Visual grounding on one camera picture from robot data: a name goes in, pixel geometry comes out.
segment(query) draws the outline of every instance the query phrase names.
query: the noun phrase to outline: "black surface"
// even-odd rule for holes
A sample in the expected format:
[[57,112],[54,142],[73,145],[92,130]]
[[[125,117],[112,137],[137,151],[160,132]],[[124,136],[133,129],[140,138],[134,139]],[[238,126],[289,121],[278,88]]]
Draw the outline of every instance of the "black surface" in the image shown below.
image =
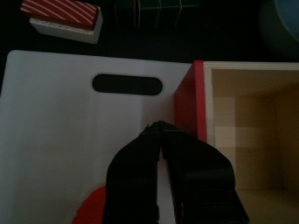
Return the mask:
[[260,0],[201,0],[200,15],[192,24],[144,30],[114,27],[112,0],[85,2],[100,5],[104,14],[96,45],[41,35],[18,10],[21,0],[1,1],[0,74],[3,74],[6,54],[15,49],[186,63],[193,60],[278,61],[258,36]]

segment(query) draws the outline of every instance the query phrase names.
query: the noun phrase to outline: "white board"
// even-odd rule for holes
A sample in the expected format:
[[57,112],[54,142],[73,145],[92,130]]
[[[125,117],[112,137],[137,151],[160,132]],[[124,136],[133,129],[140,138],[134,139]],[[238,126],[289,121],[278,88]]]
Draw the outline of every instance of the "white board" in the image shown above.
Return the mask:
[[[189,64],[11,51],[0,101],[0,223],[70,223],[146,124],[173,123]],[[97,74],[156,77],[157,96],[98,93]]]

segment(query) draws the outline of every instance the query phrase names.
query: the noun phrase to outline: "red and white striped object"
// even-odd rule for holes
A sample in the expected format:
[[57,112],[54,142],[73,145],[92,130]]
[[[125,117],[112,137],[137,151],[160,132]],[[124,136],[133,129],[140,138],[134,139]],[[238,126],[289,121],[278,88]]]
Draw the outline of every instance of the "red and white striped object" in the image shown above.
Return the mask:
[[29,18],[93,30],[98,7],[73,0],[22,0],[21,12]]

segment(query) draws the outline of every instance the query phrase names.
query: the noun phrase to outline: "red object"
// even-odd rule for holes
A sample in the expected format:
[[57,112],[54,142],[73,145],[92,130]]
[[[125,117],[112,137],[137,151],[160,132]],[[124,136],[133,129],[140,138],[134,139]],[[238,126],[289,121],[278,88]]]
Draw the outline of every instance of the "red object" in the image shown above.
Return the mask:
[[106,188],[100,187],[82,202],[70,224],[100,224],[106,200]]
[[174,91],[174,125],[206,142],[202,61],[194,60]]
[[21,12],[29,18],[93,30],[98,7],[73,0],[22,0]]

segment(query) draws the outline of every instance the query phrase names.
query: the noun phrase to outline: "dark background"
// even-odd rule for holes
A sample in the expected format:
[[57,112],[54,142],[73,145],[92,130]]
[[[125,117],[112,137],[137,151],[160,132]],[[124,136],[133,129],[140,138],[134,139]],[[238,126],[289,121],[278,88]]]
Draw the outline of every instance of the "dark background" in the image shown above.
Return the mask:
[[177,28],[142,30],[116,28],[113,0],[85,0],[82,2],[98,5],[102,11],[104,23],[96,45],[37,33],[19,12],[21,2],[1,1],[0,82],[5,57],[11,50],[186,63],[193,60],[281,61],[258,35],[261,0],[200,0],[198,16],[192,23]]

